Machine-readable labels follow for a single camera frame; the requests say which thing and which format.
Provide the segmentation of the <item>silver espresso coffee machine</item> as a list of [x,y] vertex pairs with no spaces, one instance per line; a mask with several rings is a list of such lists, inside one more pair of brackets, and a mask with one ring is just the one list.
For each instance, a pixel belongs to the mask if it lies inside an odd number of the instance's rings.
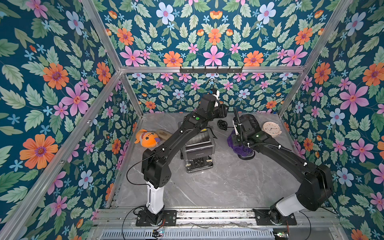
[[201,130],[181,149],[180,157],[185,161],[187,173],[195,173],[214,166],[212,156],[216,150],[216,136],[210,126]]

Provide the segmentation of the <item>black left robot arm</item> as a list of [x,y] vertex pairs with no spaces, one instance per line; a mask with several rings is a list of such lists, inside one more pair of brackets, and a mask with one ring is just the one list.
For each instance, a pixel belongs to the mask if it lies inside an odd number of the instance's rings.
[[205,129],[214,119],[227,116],[228,106],[219,101],[220,91],[204,95],[198,107],[186,115],[181,126],[163,144],[143,153],[142,174],[147,185],[145,217],[152,225],[158,225],[164,218],[164,186],[172,176],[169,164],[186,143]]

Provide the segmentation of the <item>purple microfiber cloth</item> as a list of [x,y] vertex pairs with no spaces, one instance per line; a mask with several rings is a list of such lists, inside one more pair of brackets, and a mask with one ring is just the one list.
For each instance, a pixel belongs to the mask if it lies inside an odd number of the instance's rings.
[[240,159],[248,160],[255,156],[254,150],[237,143],[236,133],[234,130],[232,130],[231,134],[228,136],[227,144]]

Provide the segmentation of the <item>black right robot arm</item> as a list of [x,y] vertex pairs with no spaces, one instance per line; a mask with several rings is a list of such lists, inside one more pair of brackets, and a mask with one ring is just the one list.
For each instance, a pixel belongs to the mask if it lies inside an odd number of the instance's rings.
[[331,170],[324,164],[309,162],[279,144],[271,134],[262,130],[255,116],[239,115],[234,109],[234,146],[252,149],[285,168],[301,183],[295,194],[275,202],[267,214],[270,222],[280,225],[285,218],[302,211],[316,211],[333,193]]

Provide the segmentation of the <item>black capsule coffee machine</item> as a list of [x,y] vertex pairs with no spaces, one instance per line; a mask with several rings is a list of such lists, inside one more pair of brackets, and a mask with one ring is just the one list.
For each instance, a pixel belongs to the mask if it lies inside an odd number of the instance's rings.
[[[237,122],[239,134],[250,135],[250,134],[256,134],[257,133],[257,129],[259,129],[260,126],[259,126],[259,124],[258,124],[258,122],[254,116],[252,116],[250,114],[240,116],[237,111],[234,111],[234,113],[235,113],[235,117],[233,118],[233,120],[235,120]],[[237,143],[240,144],[239,135],[236,136],[236,139],[237,139]]]

